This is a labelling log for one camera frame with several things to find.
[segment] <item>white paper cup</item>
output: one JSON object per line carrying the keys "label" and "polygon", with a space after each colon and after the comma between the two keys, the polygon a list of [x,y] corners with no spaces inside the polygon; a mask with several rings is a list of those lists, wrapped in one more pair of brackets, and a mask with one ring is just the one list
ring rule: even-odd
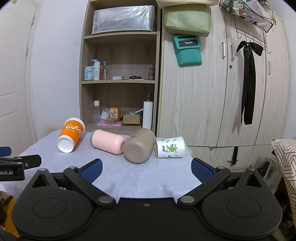
{"label": "white paper cup", "polygon": [[101,119],[102,120],[106,120],[110,117],[110,110],[105,108],[102,110],[102,113],[101,113]]}
{"label": "white paper cup", "polygon": [[157,140],[155,153],[158,158],[183,157],[185,153],[185,141],[181,136]]}

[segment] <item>paper cup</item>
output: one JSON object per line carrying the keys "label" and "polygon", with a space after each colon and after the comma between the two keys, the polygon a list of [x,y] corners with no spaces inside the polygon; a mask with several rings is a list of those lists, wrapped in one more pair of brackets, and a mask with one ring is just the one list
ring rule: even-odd
{"label": "paper cup", "polygon": [[102,113],[101,113],[101,119],[102,120],[106,120],[110,117],[110,110],[105,108],[102,110]]}
{"label": "paper cup", "polygon": [[78,118],[70,118],[66,120],[64,128],[57,140],[57,147],[65,153],[73,151],[80,136],[85,130],[85,125]]}
{"label": "paper cup", "polygon": [[183,157],[185,153],[185,141],[181,136],[157,140],[155,152],[158,158]]}

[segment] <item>cardboard box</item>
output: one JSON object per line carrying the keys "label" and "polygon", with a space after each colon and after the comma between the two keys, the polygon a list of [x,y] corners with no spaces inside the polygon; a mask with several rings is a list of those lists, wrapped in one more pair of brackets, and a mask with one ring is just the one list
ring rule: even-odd
{"label": "cardboard box", "polygon": [[139,125],[140,115],[123,115],[124,125]]}

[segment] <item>wardrobe door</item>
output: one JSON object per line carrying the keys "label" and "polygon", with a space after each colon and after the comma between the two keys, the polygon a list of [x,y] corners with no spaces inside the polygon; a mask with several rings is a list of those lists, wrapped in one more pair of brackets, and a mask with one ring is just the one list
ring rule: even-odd
{"label": "wardrobe door", "polygon": [[[266,17],[271,13],[266,10]],[[271,144],[280,139],[283,129],[289,85],[289,63],[283,22],[276,17],[276,25],[266,33],[267,75],[263,113],[256,145]]]}
{"label": "wardrobe door", "polygon": [[[225,12],[227,31],[227,88],[221,130],[217,146],[248,146],[254,145],[257,137],[262,114],[266,60],[265,51],[261,57],[253,52],[256,68],[255,106],[251,125],[241,123],[241,103],[244,80],[244,54],[243,48],[236,52],[241,41],[253,42],[254,37],[264,40],[263,31],[254,25]],[[242,35],[237,33],[236,27],[245,31]]]}
{"label": "wardrobe door", "polygon": [[219,6],[212,6],[211,10],[210,34],[200,37],[200,66],[178,66],[173,35],[167,33],[163,25],[158,136],[181,135],[189,146],[216,146],[222,120],[227,71],[226,29]]}
{"label": "wardrobe door", "polygon": [[240,146],[237,152],[237,162],[231,166],[229,161],[232,160],[234,147],[193,147],[189,146],[192,150],[192,157],[198,157],[202,161],[208,163],[213,167],[224,166],[231,171],[244,170],[255,164],[255,161],[250,161],[254,146]]}

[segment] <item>blue gripper pad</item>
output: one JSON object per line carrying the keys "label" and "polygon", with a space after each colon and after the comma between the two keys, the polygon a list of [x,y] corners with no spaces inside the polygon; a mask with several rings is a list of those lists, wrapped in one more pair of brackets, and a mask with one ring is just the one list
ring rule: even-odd
{"label": "blue gripper pad", "polygon": [[204,183],[216,174],[217,170],[204,161],[194,158],[191,162],[191,172],[201,183]]}
{"label": "blue gripper pad", "polygon": [[9,146],[0,147],[0,156],[10,156],[11,148]]}
{"label": "blue gripper pad", "polygon": [[77,173],[89,183],[93,183],[101,174],[103,163],[100,159],[95,159],[77,170]]}

